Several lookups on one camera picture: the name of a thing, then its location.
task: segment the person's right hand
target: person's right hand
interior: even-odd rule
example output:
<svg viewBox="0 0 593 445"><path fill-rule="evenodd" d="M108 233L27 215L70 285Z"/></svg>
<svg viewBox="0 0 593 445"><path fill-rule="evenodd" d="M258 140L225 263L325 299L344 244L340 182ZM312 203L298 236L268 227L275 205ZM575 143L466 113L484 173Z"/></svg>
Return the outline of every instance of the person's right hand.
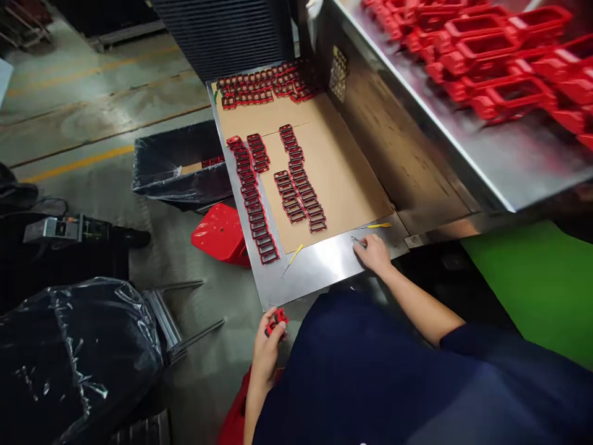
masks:
<svg viewBox="0 0 593 445"><path fill-rule="evenodd" d="M366 249L358 243L354 243L354 251L358 258L370 270L377 275L381 275L391 270L391 259L389 258L389 249L376 234L370 234L362 238L361 241L366 243Z"/></svg>
<svg viewBox="0 0 593 445"><path fill-rule="evenodd" d="M267 310L259 322L258 332L253 344L253 364L251 365L250 388L265 390L272 389L276 376L276 360L278 359L278 343L286 332L286 322L281 321L266 337L266 326L274 317L277 307Z"/></svg>

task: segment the person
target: person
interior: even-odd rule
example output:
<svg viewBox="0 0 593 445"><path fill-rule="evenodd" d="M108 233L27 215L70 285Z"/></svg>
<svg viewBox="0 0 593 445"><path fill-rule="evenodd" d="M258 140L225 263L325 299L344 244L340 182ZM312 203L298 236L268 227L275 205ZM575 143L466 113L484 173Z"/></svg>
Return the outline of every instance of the person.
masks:
<svg viewBox="0 0 593 445"><path fill-rule="evenodd" d="M593 373L510 333L465 323L392 266L377 235L355 245L432 347L353 290L321 295L276 384L278 345L261 319L243 442L593 443Z"/></svg>

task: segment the black vent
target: black vent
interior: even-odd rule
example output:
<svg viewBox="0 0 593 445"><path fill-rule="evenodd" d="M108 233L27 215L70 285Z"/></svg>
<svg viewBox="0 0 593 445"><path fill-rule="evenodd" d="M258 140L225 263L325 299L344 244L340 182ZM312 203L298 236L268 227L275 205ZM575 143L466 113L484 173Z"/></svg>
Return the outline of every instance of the black vent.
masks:
<svg viewBox="0 0 593 445"><path fill-rule="evenodd" d="M288 0L153 0L202 81L292 60Z"/></svg>

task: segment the black trash bag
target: black trash bag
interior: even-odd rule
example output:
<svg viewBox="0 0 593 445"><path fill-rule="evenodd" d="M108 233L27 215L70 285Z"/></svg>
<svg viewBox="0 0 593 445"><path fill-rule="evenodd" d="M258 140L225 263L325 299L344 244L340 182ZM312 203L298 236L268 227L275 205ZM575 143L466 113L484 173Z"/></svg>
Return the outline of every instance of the black trash bag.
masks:
<svg viewBox="0 0 593 445"><path fill-rule="evenodd" d="M162 373L156 325L127 282L49 287L0 317L2 439L105 443Z"/></svg>
<svg viewBox="0 0 593 445"><path fill-rule="evenodd" d="M184 166L222 156L214 121L139 138L134 147L132 190L139 195L197 209L233 194L225 163L181 176Z"/></svg>

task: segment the cardboard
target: cardboard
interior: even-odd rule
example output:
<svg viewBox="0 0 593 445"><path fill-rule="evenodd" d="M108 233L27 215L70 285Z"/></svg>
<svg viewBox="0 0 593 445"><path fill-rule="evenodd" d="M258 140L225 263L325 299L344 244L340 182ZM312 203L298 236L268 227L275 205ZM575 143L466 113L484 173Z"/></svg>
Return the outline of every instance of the cardboard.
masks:
<svg viewBox="0 0 593 445"><path fill-rule="evenodd" d="M202 162L181 167L181 176L202 170Z"/></svg>
<svg viewBox="0 0 593 445"><path fill-rule="evenodd" d="M223 110L217 101L224 138L259 133L270 157L270 170L260 175L271 206L280 244L284 253L294 252L329 239L394 210L364 154L354 141L342 118L325 94L295 104L288 98L274 98L263 105L238 106ZM327 218L326 230L310 233L308 220L291 224L282 207L282 198L274 182L274 173L288 170L279 127L293 126L296 140L303 149L305 171Z"/></svg>

